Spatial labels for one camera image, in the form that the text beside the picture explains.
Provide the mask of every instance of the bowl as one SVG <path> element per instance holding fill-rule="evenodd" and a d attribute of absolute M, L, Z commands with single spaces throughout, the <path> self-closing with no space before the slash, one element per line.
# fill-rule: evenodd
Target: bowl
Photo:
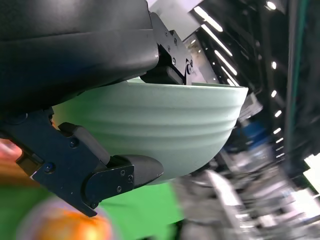
<path fill-rule="evenodd" d="M 57 125 L 88 129 L 111 155 L 160 161 L 160 183 L 208 163 L 231 134 L 248 89 L 220 84 L 165 85 L 124 81 L 55 106 Z"/>

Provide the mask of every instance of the blurry background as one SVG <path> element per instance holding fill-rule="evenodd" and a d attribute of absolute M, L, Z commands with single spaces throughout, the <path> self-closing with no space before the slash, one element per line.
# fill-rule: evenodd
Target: blurry background
<path fill-rule="evenodd" d="M 249 92 L 230 138 L 207 165 L 101 204 L 113 237 L 318 239 L 320 2 L 148 4 L 192 54 L 194 82 Z M 20 154 L 0 142 L 0 235 L 6 240 L 15 239 L 23 219 L 51 196 L 16 166 Z"/>

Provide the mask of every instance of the led light strip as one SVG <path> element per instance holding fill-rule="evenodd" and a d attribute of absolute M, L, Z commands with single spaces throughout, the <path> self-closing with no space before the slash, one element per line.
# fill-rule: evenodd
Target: led light strip
<path fill-rule="evenodd" d="M 217 38 L 216 35 L 214 35 L 214 33 L 207 27 L 207 25 L 202 24 L 201 27 L 203 28 L 203 30 L 205 30 L 205 31 L 210 35 L 210 37 L 213 38 L 213 40 L 216 41 L 217 44 L 219 44 L 219 46 L 220 46 L 221 48 L 223 48 L 223 50 L 226 51 L 227 54 L 229 54 L 230 56 L 232 56 L 232 53 L 229 51 L 229 49 Z"/>

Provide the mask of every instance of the black bracket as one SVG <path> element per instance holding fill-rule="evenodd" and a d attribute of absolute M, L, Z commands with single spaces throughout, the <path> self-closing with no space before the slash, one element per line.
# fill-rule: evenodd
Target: black bracket
<path fill-rule="evenodd" d="M 52 108 L 0 121 L 0 132 L 22 150 L 17 164 L 35 181 L 89 217 L 106 199 L 160 177 L 157 160 L 138 155 L 111 156 L 82 126 L 52 126 Z"/>

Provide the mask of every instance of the white panel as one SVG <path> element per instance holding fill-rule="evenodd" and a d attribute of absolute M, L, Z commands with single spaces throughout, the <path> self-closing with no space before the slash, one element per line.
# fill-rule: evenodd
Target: white panel
<path fill-rule="evenodd" d="M 184 40 L 200 27 L 200 24 L 188 13 L 199 0 L 188 1 L 158 0 L 153 2 L 150 0 L 150 3 L 153 4 L 149 6 L 149 9 L 159 15 L 169 30 L 175 30 L 181 40 Z"/>

